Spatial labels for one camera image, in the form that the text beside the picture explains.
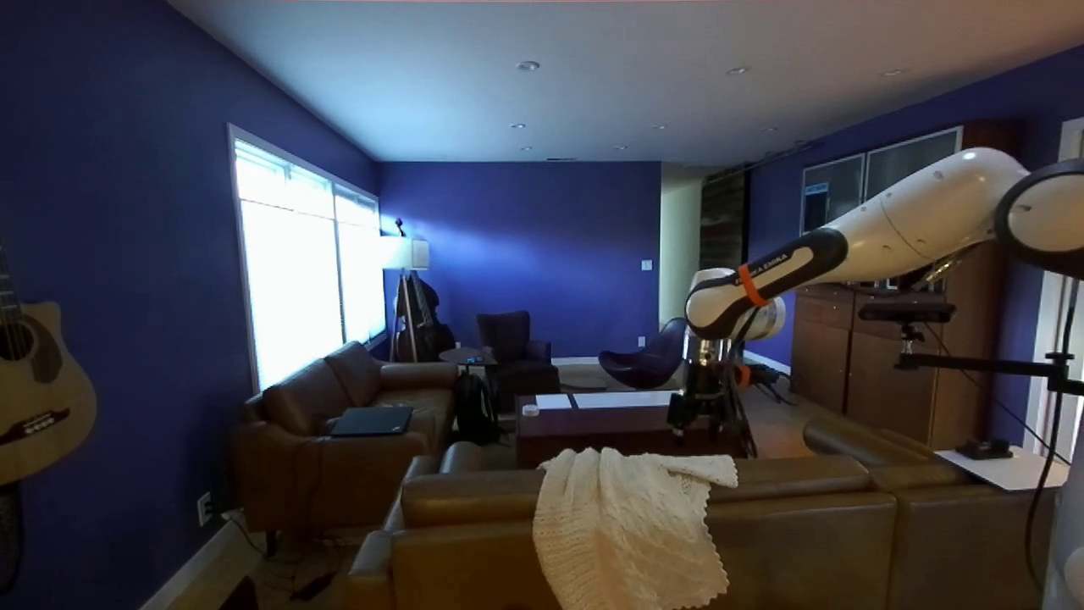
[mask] white towel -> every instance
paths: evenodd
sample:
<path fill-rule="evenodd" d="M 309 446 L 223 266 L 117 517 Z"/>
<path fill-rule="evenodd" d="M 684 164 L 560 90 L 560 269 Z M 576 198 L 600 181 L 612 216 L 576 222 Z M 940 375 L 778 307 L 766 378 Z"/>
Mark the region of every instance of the white towel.
<path fill-rule="evenodd" d="M 712 484 L 739 484 L 728 455 L 563 451 L 545 460 L 535 547 L 563 610 L 708 605 L 728 590 L 708 533 Z"/>

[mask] couch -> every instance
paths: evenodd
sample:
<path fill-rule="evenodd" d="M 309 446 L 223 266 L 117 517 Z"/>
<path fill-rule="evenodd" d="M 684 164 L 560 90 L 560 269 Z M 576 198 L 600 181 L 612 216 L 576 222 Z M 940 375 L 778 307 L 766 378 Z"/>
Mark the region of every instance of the couch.
<path fill-rule="evenodd" d="M 925 446 L 808 417 L 814 456 L 739 460 L 739 489 L 713 489 L 708 529 L 731 577 L 724 610 L 1017 610 L 1037 605 L 1049 498 L 1005 495 Z M 490 469 L 454 445 L 415 460 L 348 570 L 342 605 L 556 610 L 533 544 L 542 469 Z"/>
<path fill-rule="evenodd" d="M 384 363 L 348 341 L 243 404 L 230 438 L 232 489 L 247 529 L 371 529 L 389 512 L 415 455 L 448 446 L 451 363 Z M 401 438 L 328 438 L 345 407 L 406 404 Z"/>

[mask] ceiling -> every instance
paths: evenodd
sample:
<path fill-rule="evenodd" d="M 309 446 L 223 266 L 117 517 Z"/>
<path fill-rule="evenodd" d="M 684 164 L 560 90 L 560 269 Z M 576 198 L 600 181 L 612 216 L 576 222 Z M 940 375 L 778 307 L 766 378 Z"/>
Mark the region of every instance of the ceiling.
<path fill-rule="evenodd" d="M 1079 0 L 170 0 L 385 162 L 753 162 L 1084 44 Z"/>

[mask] guitar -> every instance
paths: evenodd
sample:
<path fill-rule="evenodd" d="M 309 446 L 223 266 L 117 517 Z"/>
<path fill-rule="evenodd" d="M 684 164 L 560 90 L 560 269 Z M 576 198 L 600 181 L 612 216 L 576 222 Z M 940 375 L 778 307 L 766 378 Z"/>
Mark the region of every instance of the guitar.
<path fill-rule="evenodd" d="M 0 254 L 0 484 L 66 456 L 96 410 L 96 386 L 60 340 L 60 307 L 19 305 Z"/>

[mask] coffee table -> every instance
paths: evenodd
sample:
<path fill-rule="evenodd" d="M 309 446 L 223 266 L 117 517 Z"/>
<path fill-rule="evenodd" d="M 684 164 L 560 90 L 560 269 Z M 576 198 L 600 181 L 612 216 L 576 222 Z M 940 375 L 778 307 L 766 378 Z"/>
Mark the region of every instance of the coffee table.
<path fill-rule="evenodd" d="M 747 451 L 728 432 L 691 425 L 673 432 L 666 407 L 535 407 L 523 404 L 515 423 L 515 464 L 540 467 L 563 446 L 612 446 L 621 455 L 734 455 Z"/>

